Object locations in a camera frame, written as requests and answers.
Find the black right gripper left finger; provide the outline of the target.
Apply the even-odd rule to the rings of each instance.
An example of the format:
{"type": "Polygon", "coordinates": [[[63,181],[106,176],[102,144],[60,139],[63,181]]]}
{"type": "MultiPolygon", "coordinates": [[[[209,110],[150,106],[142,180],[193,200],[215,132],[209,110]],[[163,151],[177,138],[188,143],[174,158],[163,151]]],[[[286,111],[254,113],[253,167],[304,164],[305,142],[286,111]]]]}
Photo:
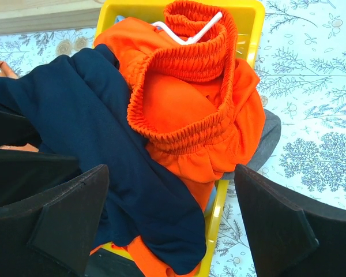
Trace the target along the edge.
{"type": "Polygon", "coordinates": [[[108,175],[99,165],[0,207],[0,276],[84,276],[108,175]]]}

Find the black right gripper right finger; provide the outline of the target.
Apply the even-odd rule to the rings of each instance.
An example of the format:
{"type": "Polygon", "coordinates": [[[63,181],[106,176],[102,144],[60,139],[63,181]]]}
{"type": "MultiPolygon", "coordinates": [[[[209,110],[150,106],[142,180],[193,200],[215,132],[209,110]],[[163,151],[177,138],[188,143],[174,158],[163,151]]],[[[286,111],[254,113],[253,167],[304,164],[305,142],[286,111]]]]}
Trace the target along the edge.
{"type": "Polygon", "coordinates": [[[234,183],[258,276],[346,276],[346,210],[241,164],[234,183]]]}

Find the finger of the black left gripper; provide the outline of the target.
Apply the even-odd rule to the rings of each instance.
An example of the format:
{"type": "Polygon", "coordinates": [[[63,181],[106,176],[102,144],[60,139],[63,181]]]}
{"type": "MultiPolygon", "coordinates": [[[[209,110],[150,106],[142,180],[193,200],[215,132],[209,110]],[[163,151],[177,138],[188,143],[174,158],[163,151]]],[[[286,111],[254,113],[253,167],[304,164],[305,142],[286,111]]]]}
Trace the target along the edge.
{"type": "Polygon", "coordinates": [[[3,149],[8,146],[38,147],[41,138],[21,115],[0,110],[0,207],[53,188],[80,174],[71,156],[3,149]]]}

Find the navy blue shorts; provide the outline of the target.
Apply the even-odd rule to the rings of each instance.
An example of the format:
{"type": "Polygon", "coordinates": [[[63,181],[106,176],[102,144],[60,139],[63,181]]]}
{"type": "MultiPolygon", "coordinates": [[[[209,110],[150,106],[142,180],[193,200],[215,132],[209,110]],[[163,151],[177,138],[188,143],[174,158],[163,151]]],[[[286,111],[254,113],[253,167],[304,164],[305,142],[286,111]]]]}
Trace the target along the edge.
{"type": "Polygon", "coordinates": [[[128,248],[146,276],[191,273],[206,252],[205,220],[186,185],[155,162],[127,122],[129,86],[101,44],[61,55],[18,78],[0,77],[0,108],[23,115],[40,150],[109,169],[94,246],[128,248]]]}

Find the orange white patterned shorts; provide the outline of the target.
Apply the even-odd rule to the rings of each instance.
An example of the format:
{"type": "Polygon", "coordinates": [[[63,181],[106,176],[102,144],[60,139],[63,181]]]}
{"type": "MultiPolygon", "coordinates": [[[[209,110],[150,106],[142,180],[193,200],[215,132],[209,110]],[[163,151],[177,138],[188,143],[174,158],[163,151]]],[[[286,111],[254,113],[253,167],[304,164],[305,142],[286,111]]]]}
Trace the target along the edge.
{"type": "MultiPolygon", "coordinates": [[[[18,79],[18,76],[15,74],[14,71],[9,67],[9,65],[4,62],[0,61],[0,77],[9,77],[13,79],[18,79]]],[[[5,150],[16,150],[16,151],[27,151],[27,152],[38,152],[39,150],[34,147],[33,145],[27,143],[24,146],[14,146],[14,145],[2,145],[0,146],[0,149],[5,150]]]]}

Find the grey cloth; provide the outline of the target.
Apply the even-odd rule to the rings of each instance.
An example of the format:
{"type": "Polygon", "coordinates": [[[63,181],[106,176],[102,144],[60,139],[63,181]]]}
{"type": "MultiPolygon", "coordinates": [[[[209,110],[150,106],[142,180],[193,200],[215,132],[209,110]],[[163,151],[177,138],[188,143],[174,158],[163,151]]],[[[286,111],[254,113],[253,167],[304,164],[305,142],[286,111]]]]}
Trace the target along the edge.
{"type": "Polygon", "coordinates": [[[261,110],[265,120],[257,147],[248,162],[243,162],[243,157],[240,156],[240,164],[246,165],[253,171],[258,171],[270,158],[281,135],[280,118],[267,109],[261,110]]]}

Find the wooden clothes rack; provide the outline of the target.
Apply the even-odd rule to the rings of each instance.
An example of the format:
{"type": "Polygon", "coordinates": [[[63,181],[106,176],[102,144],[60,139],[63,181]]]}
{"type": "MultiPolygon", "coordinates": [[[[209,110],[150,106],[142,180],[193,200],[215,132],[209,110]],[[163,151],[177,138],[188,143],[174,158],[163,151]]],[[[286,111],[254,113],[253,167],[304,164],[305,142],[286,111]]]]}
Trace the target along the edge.
{"type": "Polygon", "coordinates": [[[94,27],[104,1],[0,0],[0,35],[94,27]]]}

